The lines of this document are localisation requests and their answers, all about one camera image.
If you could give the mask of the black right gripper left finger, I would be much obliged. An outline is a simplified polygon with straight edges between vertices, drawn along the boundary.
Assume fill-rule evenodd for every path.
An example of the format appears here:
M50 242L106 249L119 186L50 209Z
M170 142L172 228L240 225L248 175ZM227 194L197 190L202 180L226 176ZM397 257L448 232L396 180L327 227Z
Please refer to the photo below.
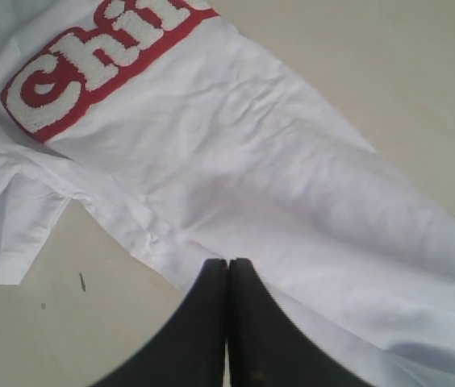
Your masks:
M166 324L96 386L221 386L227 287L227 261L206 260Z

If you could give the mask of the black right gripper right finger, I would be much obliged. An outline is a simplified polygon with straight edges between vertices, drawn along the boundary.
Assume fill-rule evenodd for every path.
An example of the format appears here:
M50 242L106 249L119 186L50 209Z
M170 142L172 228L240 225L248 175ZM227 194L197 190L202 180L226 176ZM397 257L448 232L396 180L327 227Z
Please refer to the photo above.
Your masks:
M370 385L295 326L250 260L230 261L227 287L227 352L232 386Z

